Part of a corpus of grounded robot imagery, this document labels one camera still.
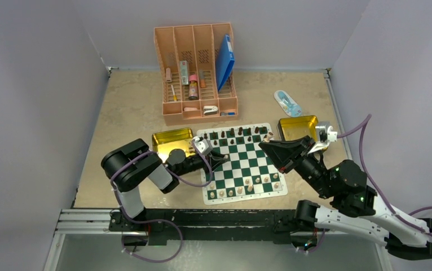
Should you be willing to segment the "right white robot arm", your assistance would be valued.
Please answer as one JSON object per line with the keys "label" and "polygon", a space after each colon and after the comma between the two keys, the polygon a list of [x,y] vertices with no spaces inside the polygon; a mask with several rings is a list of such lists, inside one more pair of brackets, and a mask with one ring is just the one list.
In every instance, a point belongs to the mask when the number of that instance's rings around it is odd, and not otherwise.
{"label": "right white robot arm", "polygon": [[327,168],[309,136],[265,140],[259,147],[280,173],[296,171],[320,198],[331,200],[330,208],[300,200],[292,219],[298,230],[333,229],[369,239],[400,259],[432,259],[432,219],[415,218],[386,204],[354,161]]}

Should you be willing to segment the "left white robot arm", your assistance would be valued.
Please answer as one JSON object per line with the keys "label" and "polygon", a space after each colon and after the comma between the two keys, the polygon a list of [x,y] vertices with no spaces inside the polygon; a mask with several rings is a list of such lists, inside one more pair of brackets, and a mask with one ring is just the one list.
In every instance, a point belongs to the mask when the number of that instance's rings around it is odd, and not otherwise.
{"label": "left white robot arm", "polygon": [[[230,160],[228,154],[216,151],[208,139],[195,137],[189,145],[195,152],[193,155],[187,156],[184,150],[175,148],[166,160],[162,160],[142,139],[136,139],[102,158],[100,165],[124,214],[123,223],[130,230],[140,230],[145,223],[146,208],[139,191],[144,180],[153,182],[164,194],[173,191],[181,182],[205,187],[214,177],[214,171]],[[206,183],[198,185],[182,178],[200,169],[210,176]]]}

